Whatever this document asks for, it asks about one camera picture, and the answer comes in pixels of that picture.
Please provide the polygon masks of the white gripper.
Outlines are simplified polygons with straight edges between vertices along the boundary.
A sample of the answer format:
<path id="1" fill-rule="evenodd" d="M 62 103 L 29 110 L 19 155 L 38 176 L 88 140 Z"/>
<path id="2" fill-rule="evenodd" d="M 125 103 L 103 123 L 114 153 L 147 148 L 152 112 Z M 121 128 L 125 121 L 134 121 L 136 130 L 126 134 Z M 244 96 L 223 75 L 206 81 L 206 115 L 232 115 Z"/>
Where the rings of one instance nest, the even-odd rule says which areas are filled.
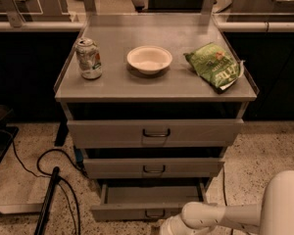
<path id="1" fill-rule="evenodd" d="M 198 235 L 198 232 L 181 214 L 171 216 L 160 226 L 160 235 Z"/>

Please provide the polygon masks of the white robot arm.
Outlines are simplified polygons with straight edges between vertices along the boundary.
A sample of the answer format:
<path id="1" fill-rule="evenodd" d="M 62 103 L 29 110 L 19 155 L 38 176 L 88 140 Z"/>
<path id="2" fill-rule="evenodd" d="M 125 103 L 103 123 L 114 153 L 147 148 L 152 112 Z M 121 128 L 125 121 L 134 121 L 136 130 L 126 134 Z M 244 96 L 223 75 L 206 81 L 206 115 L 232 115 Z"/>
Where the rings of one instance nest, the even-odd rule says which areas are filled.
<path id="1" fill-rule="evenodd" d="M 187 203 L 180 214 L 161 225 L 160 235 L 206 235 L 216 226 L 257 235 L 294 235 L 294 170 L 274 176 L 260 204 Z"/>

